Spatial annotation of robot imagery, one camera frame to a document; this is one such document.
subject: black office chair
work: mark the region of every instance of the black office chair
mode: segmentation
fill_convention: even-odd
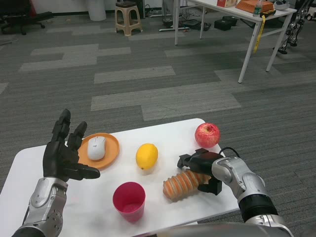
[[[1,32],[6,34],[7,32],[4,31],[6,28],[19,25],[21,34],[26,35],[26,32],[23,31],[23,26],[34,24],[45,28],[45,25],[37,21],[52,17],[51,12],[42,13],[36,17],[31,17],[30,14],[30,0],[0,0],[0,19],[6,23],[4,26],[1,26]]]

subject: red apple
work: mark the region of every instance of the red apple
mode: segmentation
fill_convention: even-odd
[[[215,124],[206,122],[197,127],[195,138],[203,148],[214,147],[221,138],[221,132]]]

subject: white computer mouse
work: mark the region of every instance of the white computer mouse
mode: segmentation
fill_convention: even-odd
[[[105,137],[93,137],[88,142],[88,157],[91,160],[102,159],[105,154]]]

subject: yellow strap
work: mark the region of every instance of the yellow strap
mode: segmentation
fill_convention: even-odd
[[[260,40],[261,40],[261,35],[262,35],[262,32],[263,32],[263,28],[265,26],[265,22],[266,22],[266,17],[263,15],[262,16],[262,25],[261,25],[261,28],[260,28],[260,32],[259,32],[259,35],[258,35],[258,38],[257,38],[257,42],[256,42],[256,45],[255,45],[255,48],[253,50],[253,52],[257,52],[257,49],[258,49],[258,46],[259,46],[259,43],[260,43]]]

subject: orange plate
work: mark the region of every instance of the orange plate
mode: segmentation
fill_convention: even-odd
[[[88,157],[88,141],[93,137],[105,137],[105,155],[100,160],[91,160]],[[108,133],[95,133],[87,136],[82,141],[81,147],[78,150],[79,163],[86,164],[97,169],[104,169],[109,166],[119,154],[119,141]]]

